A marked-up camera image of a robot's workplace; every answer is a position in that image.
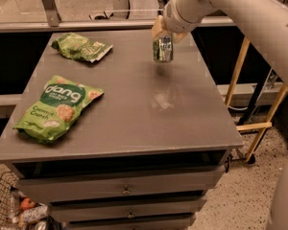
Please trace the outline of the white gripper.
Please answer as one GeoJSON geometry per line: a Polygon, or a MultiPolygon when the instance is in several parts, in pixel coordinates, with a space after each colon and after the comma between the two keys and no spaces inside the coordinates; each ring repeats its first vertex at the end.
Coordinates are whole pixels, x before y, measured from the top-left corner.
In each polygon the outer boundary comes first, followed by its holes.
{"type": "Polygon", "coordinates": [[[203,18],[215,12],[205,0],[170,0],[164,15],[159,15],[152,27],[152,40],[157,41],[172,32],[173,42],[179,43],[193,31],[203,18]]]}

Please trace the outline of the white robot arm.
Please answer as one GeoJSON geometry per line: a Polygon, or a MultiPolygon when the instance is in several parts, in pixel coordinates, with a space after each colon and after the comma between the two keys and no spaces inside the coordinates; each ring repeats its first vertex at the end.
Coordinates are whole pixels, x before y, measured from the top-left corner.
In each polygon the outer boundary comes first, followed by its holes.
{"type": "Polygon", "coordinates": [[[179,38],[216,11],[225,13],[288,87],[288,7],[277,0],[170,0],[152,28],[152,39],[179,38]]]}

